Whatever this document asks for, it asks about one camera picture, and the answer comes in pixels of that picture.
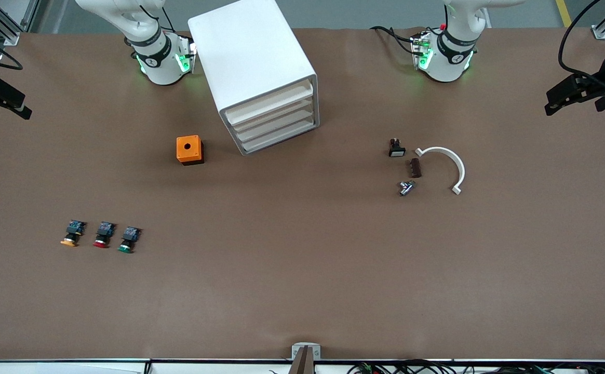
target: black strip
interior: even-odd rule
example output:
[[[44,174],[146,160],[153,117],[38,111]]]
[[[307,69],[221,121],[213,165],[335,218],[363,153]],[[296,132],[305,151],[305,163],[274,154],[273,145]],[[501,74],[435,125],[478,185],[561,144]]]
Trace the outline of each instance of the black strip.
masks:
[[[138,55],[139,59],[141,59],[141,61],[148,67],[160,67],[162,65],[162,61],[169,56],[169,53],[171,53],[171,40],[167,36],[164,37],[166,38],[166,43],[159,52],[150,56],[142,55],[140,53],[136,54]]]
[[[440,51],[440,53],[447,57],[448,62],[453,65],[461,64],[462,62],[464,62],[466,57],[468,57],[468,55],[470,55],[470,53],[473,51],[473,48],[467,49],[464,52],[458,52],[457,50],[451,49],[445,44],[441,36],[437,38],[436,44],[438,45],[438,50]]]
[[[450,35],[450,33],[448,32],[448,29],[443,30],[443,33],[441,35],[444,35],[446,38],[448,38],[448,40],[456,45],[461,45],[462,47],[468,47],[469,45],[474,45],[476,41],[478,41],[478,39],[480,38],[480,36],[478,36],[478,38],[471,40],[471,41],[463,41],[463,40],[459,40],[458,38]]]
[[[4,364],[18,363],[150,363],[152,364],[290,364],[289,359],[16,359],[0,360]],[[356,365],[365,362],[364,359],[327,359],[315,360],[316,365]],[[418,359],[376,359],[368,360],[374,365],[410,365],[416,366]],[[605,369],[603,360],[435,360],[432,364],[443,364],[450,367],[518,367],[536,365],[542,368],[552,368],[560,364],[585,364]]]
[[[162,34],[162,26],[157,24],[157,32],[155,33],[155,35],[150,36],[150,38],[148,40],[145,40],[145,41],[133,41],[130,39],[127,39],[127,40],[129,40],[131,45],[133,45],[134,47],[147,47],[148,45],[153,45],[161,34]]]

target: metal connector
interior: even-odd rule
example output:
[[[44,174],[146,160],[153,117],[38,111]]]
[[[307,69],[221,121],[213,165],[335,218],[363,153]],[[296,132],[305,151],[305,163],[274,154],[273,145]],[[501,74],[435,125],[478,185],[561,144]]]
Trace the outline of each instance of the metal connector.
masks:
[[[399,196],[406,196],[411,192],[412,189],[415,188],[415,182],[409,180],[408,182],[400,182],[399,187],[401,190],[399,191]]]

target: green led light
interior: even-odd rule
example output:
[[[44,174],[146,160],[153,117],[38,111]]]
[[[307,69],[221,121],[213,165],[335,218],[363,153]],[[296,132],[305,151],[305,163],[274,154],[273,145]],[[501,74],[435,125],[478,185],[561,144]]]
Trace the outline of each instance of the green led light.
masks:
[[[464,65],[464,70],[468,69],[468,64],[470,64],[471,57],[473,57],[473,52],[471,52],[470,55],[468,55],[468,57],[466,57],[466,65]]]
[[[189,62],[187,62],[187,57],[176,55],[178,65],[180,66],[180,70],[183,73],[189,71]]]
[[[434,50],[431,48],[428,49],[427,53],[425,53],[425,55],[420,58],[420,68],[425,70],[429,66],[429,61],[431,61],[431,58],[433,56],[434,56]]]
[[[138,65],[141,67],[141,73],[146,74],[145,67],[143,67],[143,62],[141,61],[141,58],[138,57],[138,55],[136,55],[136,61],[138,61]]]

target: orange box with hole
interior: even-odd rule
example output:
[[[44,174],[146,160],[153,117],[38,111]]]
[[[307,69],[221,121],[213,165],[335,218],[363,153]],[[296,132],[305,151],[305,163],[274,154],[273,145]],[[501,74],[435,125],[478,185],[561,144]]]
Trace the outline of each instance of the orange box with hole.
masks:
[[[179,137],[176,141],[176,152],[178,161],[186,165],[197,165],[205,162],[203,155],[203,142],[198,135]]]

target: floor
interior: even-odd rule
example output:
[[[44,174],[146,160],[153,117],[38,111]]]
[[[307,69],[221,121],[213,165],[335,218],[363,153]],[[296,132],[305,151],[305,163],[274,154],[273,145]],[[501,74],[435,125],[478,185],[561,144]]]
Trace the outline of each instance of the floor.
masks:
[[[166,9],[176,29],[186,21],[234,0],[169,0]],[[278,0],[292,28],[368,29],[376,24],[396,29],[436,25],[444,20],[440,0]],[[117,33],[108,22],[81,9],[75,0],[50,0],[43,4],[41,33]],[[560,28],[554,0],[528,0],[506,9],[490,9],[494,28]]]

